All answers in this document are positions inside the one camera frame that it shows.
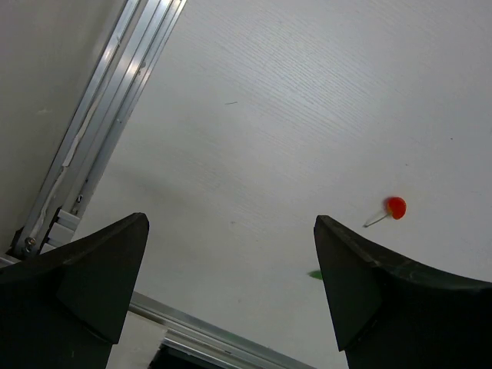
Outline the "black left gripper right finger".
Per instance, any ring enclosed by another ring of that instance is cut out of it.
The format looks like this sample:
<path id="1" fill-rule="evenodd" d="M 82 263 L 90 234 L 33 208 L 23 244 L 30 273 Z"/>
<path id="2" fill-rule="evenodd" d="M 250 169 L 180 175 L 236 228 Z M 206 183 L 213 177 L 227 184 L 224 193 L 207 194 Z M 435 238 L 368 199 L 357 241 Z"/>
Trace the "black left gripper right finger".
<path id="1" fill-rule="evenodd" d="M 489 368 L 491 285 L 432 268 L 327 215 L 314 241 L 351 368 Z"/>

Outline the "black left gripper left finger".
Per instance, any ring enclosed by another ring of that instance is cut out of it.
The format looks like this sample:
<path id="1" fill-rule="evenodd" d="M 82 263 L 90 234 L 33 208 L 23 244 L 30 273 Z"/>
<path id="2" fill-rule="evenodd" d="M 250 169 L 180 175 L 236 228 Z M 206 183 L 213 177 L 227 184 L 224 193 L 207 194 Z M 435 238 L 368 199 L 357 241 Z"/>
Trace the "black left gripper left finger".
<path id="1" fill-rule="evenodd" d="M 134 213 L 1 269 L 3 368 L 104 368 L 119 342 L 148 240 Z"/>

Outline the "cherry sprig with green leaves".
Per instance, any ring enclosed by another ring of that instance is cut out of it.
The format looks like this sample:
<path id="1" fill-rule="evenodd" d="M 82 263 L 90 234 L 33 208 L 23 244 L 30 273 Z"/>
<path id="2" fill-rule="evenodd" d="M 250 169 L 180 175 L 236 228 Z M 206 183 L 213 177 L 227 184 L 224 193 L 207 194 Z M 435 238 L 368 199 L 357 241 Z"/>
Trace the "cherry sprig with green leaves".
<path id="1" fill-rule="evenodd" d="M 317 279 L 317 280 L 323 280 L 323 277 L 322 277 L 322 273 L 320 270 L 316 270 L 316 271 L 311 271 L 307 274 L 309 277 L 311 278 L 314 278 L 314 279 Z"/>

